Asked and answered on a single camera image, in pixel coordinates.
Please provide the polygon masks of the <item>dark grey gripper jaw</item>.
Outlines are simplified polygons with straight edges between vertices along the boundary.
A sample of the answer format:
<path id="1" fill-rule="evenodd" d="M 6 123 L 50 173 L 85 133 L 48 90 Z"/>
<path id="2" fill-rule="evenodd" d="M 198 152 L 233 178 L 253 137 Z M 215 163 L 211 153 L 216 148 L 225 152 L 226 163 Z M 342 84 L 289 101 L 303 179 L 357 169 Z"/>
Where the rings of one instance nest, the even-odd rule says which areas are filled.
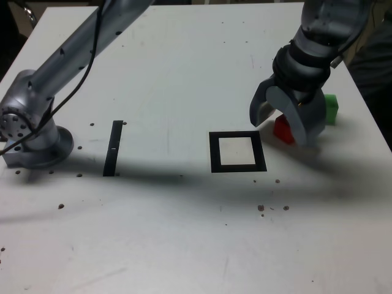
<path id="1" fill-rule="evenodd" d="M 261 82 L 252 98 L 249 107 L 249 117 L 254 127 L 261 125 L 275 112 L 275 109 L 266 99 L 266 90 L 271 86 L 274 86 L 274 76 L 270 76 Z"/>

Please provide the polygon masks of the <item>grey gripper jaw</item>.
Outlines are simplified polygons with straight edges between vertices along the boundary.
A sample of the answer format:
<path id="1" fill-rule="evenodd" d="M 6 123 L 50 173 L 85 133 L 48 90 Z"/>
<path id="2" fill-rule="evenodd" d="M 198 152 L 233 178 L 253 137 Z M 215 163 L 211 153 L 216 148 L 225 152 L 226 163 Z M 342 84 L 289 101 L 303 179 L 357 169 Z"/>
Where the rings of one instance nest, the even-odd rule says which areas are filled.
<path id="1" fill-rule="evenodd" d="M 312 146 L 326 126 L 326 102 L 321 89 L 309 96 L 306 103 L 289 96 L 281 88 L 271 86 L 266 90 L 266 100 L 282 112 L 291 128 L 297 145 Z"/>

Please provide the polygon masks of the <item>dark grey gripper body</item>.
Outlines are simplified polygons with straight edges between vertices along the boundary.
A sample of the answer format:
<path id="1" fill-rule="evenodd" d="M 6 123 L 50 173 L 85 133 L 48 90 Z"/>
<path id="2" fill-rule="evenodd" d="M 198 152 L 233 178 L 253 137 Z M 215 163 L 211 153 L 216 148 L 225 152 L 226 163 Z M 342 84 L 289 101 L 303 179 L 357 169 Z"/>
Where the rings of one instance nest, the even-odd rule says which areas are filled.
<path id="1" fill-rule="evenodd" d="M 298 106 L 320 106 L 322 104 L 322 90 L 320 88 L 310 91 L 293 90 L 291 100 Z"/>

